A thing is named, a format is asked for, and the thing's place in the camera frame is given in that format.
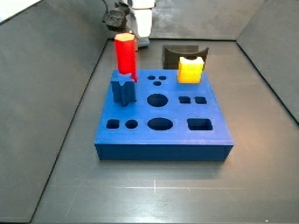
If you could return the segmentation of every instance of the gray wall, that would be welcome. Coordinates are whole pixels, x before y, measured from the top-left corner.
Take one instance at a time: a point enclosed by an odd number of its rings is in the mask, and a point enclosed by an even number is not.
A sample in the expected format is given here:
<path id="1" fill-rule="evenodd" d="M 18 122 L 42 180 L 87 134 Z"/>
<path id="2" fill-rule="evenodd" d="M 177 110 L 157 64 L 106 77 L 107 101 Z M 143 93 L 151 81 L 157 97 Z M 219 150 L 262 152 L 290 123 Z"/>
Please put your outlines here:
<path id="1" fill-rule="evenodd" d="M 299 1 L 267 0 L 238 43 L 299 122 Z"/>
<path id="2" fill-rule="evenodd" d="M 157 0 L 153 38 L 237 40 L 265 0 Z"/>
<path id="3" fill-rule="evenodd" d="M 107 43 L 103 6 L 42 1 L 0 26 L 0 221 L 32 218 Z"/>

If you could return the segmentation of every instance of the shape sorter board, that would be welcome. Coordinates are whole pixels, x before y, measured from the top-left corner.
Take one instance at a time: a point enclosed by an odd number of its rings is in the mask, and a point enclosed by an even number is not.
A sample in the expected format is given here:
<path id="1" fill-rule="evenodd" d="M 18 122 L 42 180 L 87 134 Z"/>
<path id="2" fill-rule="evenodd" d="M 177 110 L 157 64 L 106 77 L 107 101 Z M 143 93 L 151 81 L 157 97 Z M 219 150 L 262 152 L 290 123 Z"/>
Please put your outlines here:
<path id="1" fill-rule="evenodd" d="M 138 70 L 137 102 L 126 107 L 114 102 L 110 85 L 95 139 L 99 159 L 226 160 L 234 141 L 209 76 L 181 84 L 177 75 L 178 70 Z"/>

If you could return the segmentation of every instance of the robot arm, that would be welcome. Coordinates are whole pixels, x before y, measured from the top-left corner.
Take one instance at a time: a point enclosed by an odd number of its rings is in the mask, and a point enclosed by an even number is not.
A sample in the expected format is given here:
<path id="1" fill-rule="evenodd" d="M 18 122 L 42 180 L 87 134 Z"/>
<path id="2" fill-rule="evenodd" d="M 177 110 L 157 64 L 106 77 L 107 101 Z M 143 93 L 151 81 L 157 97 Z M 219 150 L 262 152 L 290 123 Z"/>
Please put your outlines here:
<path id="1" fill-rule="evenodd" d="M 155 0 L 119 0 L 114 10 L 109 11 L 107 7 L 103 22 L 111 31 L 126 32 L 129 27 L 139 39 L 149 38 L 154 7 Z"/>
<path id="2" fill-rule="evenodd" d="M 153 29 L 153 8 L 155 0 L 122 0 L 130 9 L 129 27 L 134 34 L 142 39 L 147 38 Z"/>

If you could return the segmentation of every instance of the hole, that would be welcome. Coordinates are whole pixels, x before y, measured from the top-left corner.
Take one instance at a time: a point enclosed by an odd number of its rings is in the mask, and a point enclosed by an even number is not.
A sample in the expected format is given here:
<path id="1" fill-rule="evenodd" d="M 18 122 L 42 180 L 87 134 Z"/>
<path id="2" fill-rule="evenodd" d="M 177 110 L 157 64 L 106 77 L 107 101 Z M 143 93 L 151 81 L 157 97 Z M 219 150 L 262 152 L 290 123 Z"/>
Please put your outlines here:
<path id="1" fill-rule="evenodd" d="M 190 118 L 187 123 L 190 130 L 213 130 L 210 119 Z"/>
<path id="2" fill-rule="evenodd" d="M 207 100 L 205 97 L 197 96 L 197 97 L 194 97 L 194 99 L 198 104 L 207 104 Z"/>
<path id="3" fill-rule="evenodd" d="M 150 81 L 153 81 L 153 80 L 155 79 L 155 77 L 154 77 L 153 75 L 150 75 L 150 76 L 147 77 L 147 79 L 149 79 Z"/>
<path id="4" fill-rule="evenodd" d="M 198 56 L 187 56 L 185 57 L 187 60 L 197 60 L 198 59 Z"/>
<path id="5" fill-rule="evenodd" d="M 154 118 L 149 121 L 147 126 L 153 130 L 169 130 L 174 126 L 174 122 L 166 118 Z"/>
<path id="6" fill-rule="evenodd" d="M 181 96 L 179 100 L 181 100 L 181 103 L 193 103 L 191 97 L 189 96 Z"/>
<path id="7" fill-rule="evenodd" d="M 157 86 L 162 86 L 162 82 L 161 82 L 159 80 L 155 81 L 154 84 L 155 84 Z"/>
<path id="8" fill-rule="evenodd" d="M 119 120 L 118 119 L 111 119 L 107 121 L 107 128 L 111 130 L 115 130 L 119 128 Z"/>
<path id="9" fill-rule="evenodd" d="M 151 106 L 159 108 L 159 107 L 163 107 L 167 104 L 169 99 L 163 94 L 151 94 L 147 97 L 147 102 Z"/>
<path id="10" fill-rule="evenodd" d="M 126 122 L 126 126 L 133 130 L 138 126 L 138 121 L 137 120 L 129 120 Z"/>

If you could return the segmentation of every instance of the circular hole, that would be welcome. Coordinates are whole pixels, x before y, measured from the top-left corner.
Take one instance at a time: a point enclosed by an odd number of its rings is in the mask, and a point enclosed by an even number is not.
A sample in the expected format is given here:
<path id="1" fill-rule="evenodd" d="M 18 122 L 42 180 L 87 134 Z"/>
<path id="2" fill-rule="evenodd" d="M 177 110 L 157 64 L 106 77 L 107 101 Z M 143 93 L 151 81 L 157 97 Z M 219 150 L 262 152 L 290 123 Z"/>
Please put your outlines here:
<path id="1" fill-rule="evenodd" d="M 154 77 L 153 75 L 150 75 L 150 76 L 147 77 L 147 79 L 149 79 L 150 81 L 153 81 L 153 80 L 155 79 L 155 77 Z"/>
<path id="2" fill-rule="evenodd" d="M 163 107 L 167 104 L 169 98 L 163 94 L 151 94 L 147 97 L 147 102 L 151 106 L 159 108 L 159 107 Z"/>
<path id="3" fill-rule="evenodd" d="M 161 81 L 155 81 L 154 84 L 155 84 L 157 86 L 162 86 L 162 82 L 161 82 Z"/>
<path id="4" fill-rule="evenodd" d="M 126 122 L 126 126 L 133 130 L 138 126 L 138 121 L 137 120 L 129 120 Z"/>
<path id="5" fill-rule="evenodd" d="M 169 130 L 174 126 L 174 122 L 166 118 L 158 117 L 149 121 L 147 126 L 153 130 Z"/>

